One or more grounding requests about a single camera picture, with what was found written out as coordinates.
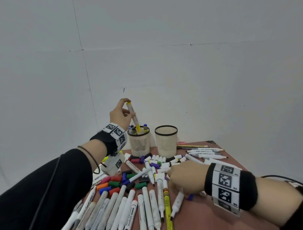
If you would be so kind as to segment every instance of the white wall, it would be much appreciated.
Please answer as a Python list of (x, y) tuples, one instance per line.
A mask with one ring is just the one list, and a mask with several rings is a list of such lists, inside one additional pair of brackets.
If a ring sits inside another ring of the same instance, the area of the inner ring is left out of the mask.
[(214, 140), (257, 175), (303, 181), (302, 10), (299, 0), (1, 3), (0, 193), (87, 141), (122, 97), (152, 131), (175, 125), (180, 140)]

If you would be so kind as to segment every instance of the left hand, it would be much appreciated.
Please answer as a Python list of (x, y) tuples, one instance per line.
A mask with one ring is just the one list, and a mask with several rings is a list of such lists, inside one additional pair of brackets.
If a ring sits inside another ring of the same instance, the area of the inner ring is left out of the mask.
[(131, 122), (132, 116), (136, 113), (130, 113), (129, 110), (123, 109), (123, 105), (126, 102), (131, 102), (128, 98), (122, 98), (118, 102), (118, 105), (109, 113), (110, 122), (113, 122), (127, 131)]

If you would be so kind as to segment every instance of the table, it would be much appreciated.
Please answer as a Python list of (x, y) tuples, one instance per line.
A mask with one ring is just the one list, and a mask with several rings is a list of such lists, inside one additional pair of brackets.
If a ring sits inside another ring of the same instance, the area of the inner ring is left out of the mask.
[[(208, 145), (208, 147), (221, 148), (213, 141), (201, 141), (188, 143), (191, 145)], [(153, 155), (158, 154), (157, 147), (152, 147), (150, 152)], [(123, 153), (131, 154), (131, 150), (125, 150)], [(236, 165), (239, 168), (245, 170), (245, 168), (239, 164), (232, 156), (230, 156), (227, 152), (221, 152), (223, 156), (227, 156), (227, 159), (222, 159), (221, 161)], [(182, 154), (185, 155), (185, 150), (177, 149), (177, 155)], [(136, 166), (141, 170), (143, 168), (143, 164), (136, 164)], [(122, 171), (128, 170), (129, 167), (126, 164), (122, 165)], [(154, 189), (157, 194), (157, 186), (153, 187), (151, 183), (148, 184), (148, 190)], [(174, 203), (174, 200), (177, 194), (174, 194), (172, 191), (170, 192), (170, 201), (171, 205)], [(94, 201), (97, 202), (100, 195), (97, 193), (94, 197)], [(241, 213), (241, 217), (238, 218), (233, 214), (230, 214), (223, 209), (215, 206), (211, 200), (211, 196), (202, 197), (200, 195), (195, 195), (193, 201), (184, 200), (180, 211), (175, 215), (174, 218), (174, 230), (277, 230), (278, 227), (273, 224), (261, 220), (256, 216), (243, 211)], [(136, 217), (133, 223), (132, 230), (140, 230), (139, 224), (139, 214), (136, 212)], [(162, 223), (161, 230), (167, 230), (166, 228), (166, 220)]]

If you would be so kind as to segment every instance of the pen holder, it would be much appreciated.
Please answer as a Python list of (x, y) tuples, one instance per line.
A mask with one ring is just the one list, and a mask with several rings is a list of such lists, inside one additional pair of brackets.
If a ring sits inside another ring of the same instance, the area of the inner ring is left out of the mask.
[(162, 125), (155, 128), (158, 154), (170, 158), (177, 152), (178, 129), (172, 125)]
[(147, 132), (143, 134), (129, 134), (128, 140), (131, 144), (132, 155), (135, 157), (142, 157), (149, 153), (150, 149), (150, 130), (147, 127)]

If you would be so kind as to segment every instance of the black wristband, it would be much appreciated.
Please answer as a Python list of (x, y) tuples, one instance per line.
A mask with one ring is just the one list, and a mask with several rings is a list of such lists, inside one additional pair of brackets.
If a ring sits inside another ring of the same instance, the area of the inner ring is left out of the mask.
[(106, 156), (116, 153), (116, 151), (117, 151), (116, 140), (109, 133), (100, 131), (89, 140), (93, 140), (93, 139), (100, 140), (105, 144), (105, 146), (107, 148)]
[[(204, 191), (207, 195), (212, 195), (212, 176), (216, 164), (211, 163), (205, 177)], [(255, 176), (248, 171), (240, 172), (239, 208), (243, 210), (251, 209), (258, 199), (258, 189)]]

